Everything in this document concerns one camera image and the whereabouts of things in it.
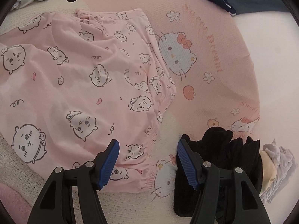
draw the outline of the cartoon character print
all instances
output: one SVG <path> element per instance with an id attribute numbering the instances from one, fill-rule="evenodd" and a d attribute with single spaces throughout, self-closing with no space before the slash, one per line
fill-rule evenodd
<path id="1" fill-rule="evenodd" d="M 236 122 L 234 122 L 232 125 L 231 125 L 231 130 L 236 132 L 240 132 L 240 131 L 243 131 L 243 132 L 248 132 L 248 133 L 252 133 L 252 129 L 253 127 L 255 126 L 255 124 L 258 122 L 260 118 L 258 117 L 256 120 L 252 121 L 250 119 L 247 119 L 247 118 L 242 118 L 240 120 L 237 120 Z"/>
<path id="2" fill-rule="evenodd" d="M 95 37 L 93 36 L 93 34 L 91 32 L 87 32 L 85 30 L 81 30 L 81 32 L 79 34 L 80 34 L 81 38 L 83 38 L 84 40 L 86 40 L 88 42 L 92 42 L 95 39 Z"/>
<path id="3" fill-rule="evenodd" d="M 101 64 L 98 64 L 94 68 L 92 74 L 90 74 L 89 77 L 91 78 L 92 83 L 97 87 L 104 87 L 108 82 L 112 80 L 112 78 L 109 76 L 109 73 Z"/>
<path id="4" fill-rule="evenodd" d="M 149 83 L 154 87 L 156 94 L 162 93 L 162 87 L 160 83 L 160 79 L 157 76 L 154 76 L 150 79 Z"/>
<path id="5" fill-rule="evenodd" d="M 41 16 L 37 16 L 36 18 L 31 20 L 30 22 L 28 22 L 24 26 L 20 26 L 19 31 L 23 31 L 23 34 L 25 34 L 28 30 L 31 30 L 35 27 L 38 27 L 40 20 L 41 20 Z"/>
<path id="6" fill-rule="evenodd" d="M 46 134 L 32 124 L 15 127 L 12 149 L 25 163 L 35 163 L 47 153 Z"/>
<path id="7" fill-rule="evenodd" d="M 157 67 L 157 73 L 159 75 L 159 77 L 163 77 L 164 76 L 164 70 L 161 67 Z"/>
<path id="8" fill-rule="evenodd" d="M 168 68 L 181 79 L 183 75 L 186 77 L 197 59 L 189 49 L 192 43 L 186 40 L 184 33 L 164 34 L 159 38 L 158 45 Z"/>
<path id="9" fill-rule="evenodd" d="M 81 167 L 81 164 L 78 163 L 78 162 L 74 162 L 73 169 L 76 169 L 76 168 L 79 168 L 79 167 Z"/>
<path id="10" fill-rule="evenodd" d="M 154 48 L 152 46 L 152 43 L 151 42 L 146 42 L 147 46 L 150 48 L 150 51 L 153 52 L 154 51 Z"/>
<path id="11" fill-rule="evenodd" d="M 112 173 L 110 175 L 110 180 L 118 181 L 121 179 L 128 179 L 128 171 L 124 167 L 114 166 Z"/>
<path id="12" fill-rule="evenodd" d="M 140 112 L 149 111 L 149 108 L 154 105 L 147 96 L 139 96 L 137 98 L 131 99 L 128 107 L 130 110 Z"/>
<path id="13" fill-rule="evenodd" d="M 115 31 L 114 32 L 114 36 L 119 39 L 120 42 L 126 42 L 127 41 L 127 37 L 124 36 L 120 31 Z"/>
<path id="14" fill-rule="evenodd" d="M 147 85 L 147 83 L 145 81 L 142 81 L 141 83 L 137 84 L 135 83 L 134 88 L 136 88 L 137 90 L 142 90 L 145 91 L 146 93 L 149 93 L 149 87 Z"/>
<path id="15" fill-rule="evenodd" d="M 211 128 L 211 127 L 218 127 L 219 126 L 219 122 L 217 121 L 217 119 L 209 119 L 207 121 L 207 126 L 209 128 Z"/>
<path id="16" fill-rule="evenodd" d="M 131 32 L 135 32 L 137 28 L 134 25 L 127 24 L 127 29 Z"/>
<path id="17" fill-rule="evenodd" d="M 164 198 L 174 191 L 174 181 L 176 175 L 176 165 L 173 161 L 159 160 L 156 164 L 157 174 L 155 177 L 154 191 L 155 194 L 152 202 L 156 197 Z"/>
<path id="18" fill-rule="evenodd" d="M 127 53 L 126 50 L 122 49 L 122 48 L 119 48 L 119 50 L 124 53 L 128 58 L 130 58 L 129 54 Z"/>
<path id="19" fill-rule="evenodd" d="M 58 84 L 62 85 L 64 83 L 64 78 L 63 77 L 59 77 L 58 78 Z"/>
<path id="20" fill-rule="evenodd" d="M 124 75 L 125 75 L 126 81 L 133 86 L 133 84 L 131 83 L 130 78 L 129 78 L 129 69 L 125 70 Z"/>
<path id="21" fill-rule="evenodd" d="M 152 26 L 150 26 L 150 25 L 145 26 L 145 31 L 150 35 L 154 35 L 154 31 L 152 29 Z"/>
<path id="22" fill-rule="evenodd" d="M 143 148 L 142 144 L 140 144 L 140 145 L 131 144 L 131 145 L 127 146 L 127 148 L 128 149 L 127 149 L 127 155 L 126 155 L 125 161 L 128 159 L 137 159 L 144 154 L 144 152 L 141 151 L 141 149 Z"/>
<path id="23" fill-rule="evenodd" d="M 68 63 L 68 57 L 65 56 L 57 46 L 49 47 L 47 51 L 53 56 L 54 60 L 57 60 L 57 65 L 62 65 L 63 63 Z"/>
<path id="24" fill-rule="evenodd" d="M 125 12 L 118 12 L 116 13 L 116 16 L 118 16 L 119 19 L 128 19 L 127 14 Z"/>
<path id="25" fill-rule="evenodd" d="M 9 71 L 10 75 L 13 71 L 25 65 L 24 60 L 26 57 L 26 51 L 22 45 L 14 45 L 9 48 L 4 48 L 1 52 L 1 56 L 3 57 L 3 67 L 5 70 Z"/>
<path id="26" fill-rule="evenodd" d="M 160 111 L 158 111 L 158 116 L 157 116 L 157 120 L 162 123 L 162 114 Z"/>
<path id="27" fill-rule="evenodd" d="M 142 60 L 143 64 L 148 64 L 150 61 L 150 58 L 152 57 L 149 54 L 139 54 L 139 56 L 140 56 L 140 59 Z"/>
<path id="28" fill-rule="evenodd" d="M 73 128 L 75 135 L 83 141 L 86 141 L 86 137 L 98 129 L 97 119 L 81 111 L 70 111 L 65 118 Z"/>
<path id="29" fill-rule="evenodd" d="M 174 85 L 174 81 L 173 81 L 173 79 L 171 78 L 171 76 L 169 76 L 169 80 L 170 80 L 170 82 Z"/>

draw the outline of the metal screw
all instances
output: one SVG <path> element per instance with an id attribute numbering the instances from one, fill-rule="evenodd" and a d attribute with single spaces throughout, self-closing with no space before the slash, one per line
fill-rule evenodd
<path id="1" fill-rule="evenodd" d="M 55 169 L 54 169 L 54 172 L 55 173 L 60 173 L 62 171 L 62 167 L 56 167 Z"/>
<path id="2" fill-rule="evenodd" d="M 204 161 L 204 166 L 205 167 L 210 167 L 210 166 L 212 166 L 212 164 L 209 162 L 209 161 Z"/>
<path id="3" fill-rule="evenodd" d="M 241 169 L 240 167 L 236 167 L 236 168 L 235 168 L 235 171 L 236 171 L 237 173 L 242 173 L 242 172 L 243 172 L 243 169 Z"/>
<path id="4" fill-rule="evenodd" d="M 85 164 L 86 167 L 92 167 L 93 166 L 93 161 L 88 161 L 86 164 Z"/>

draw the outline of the elastic waistband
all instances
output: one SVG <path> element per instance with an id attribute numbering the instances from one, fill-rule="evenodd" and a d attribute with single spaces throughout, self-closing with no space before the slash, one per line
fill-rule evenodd
<path id="1" fill-rule="evenodd" d="M 130 18 L 145 16 L 144 12 L 140 8 L 129 10 L 129 11 L 116 12 L 116 13 L 115 12 L 89 12 L 83 9 L 77 9 L 76 13 L 78 17 L 80 17 L 81 15 L 90 15 L 90 16 L 99 16 L 99 18 L 102 19 L 110 18 L 116 20 L 117 19 L 126 20 Z"/>

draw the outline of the pink fabric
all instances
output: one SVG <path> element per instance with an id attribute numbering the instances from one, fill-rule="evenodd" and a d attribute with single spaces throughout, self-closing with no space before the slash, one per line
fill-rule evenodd
<path id="1" fill-rule="evenodd" d="M 254 133 L 260 102 L 253 63 L 225 10 L 207 0 L 84 1 L 93 11 L 145 12 L 177 88 L 168 109 L 181 133 L 194 140 L 212 126 L 235 138 Z"/>
<path id="2" fill-rule="evenodd" d="M 0 183 L 0 200 L 16 224 L 26 224 L 31 206 L 19 193 Z"/>
<path id="3" fill-rule="evenodd" d="M 0 37 L 0 131 L 44 178 L 117 139 L 104 190 L 150 189 L 153 141 L 176 93 L 151 25 L 140 9 L 77 16 L 44 13 Z"/>

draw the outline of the yellow cloth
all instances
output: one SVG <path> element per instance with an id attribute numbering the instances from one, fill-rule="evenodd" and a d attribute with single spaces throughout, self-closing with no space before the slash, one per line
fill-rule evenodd
<path id="1" fill-rule="evenodd" d="M 268 188 L 270 188 L 271 184 L 276 178 L 277 169 L 274 166 L 271 158 L 265 151 L 260 151 L 260 155 L 263 163 L 263 183 L 260 195 L 264 193 Z"/>

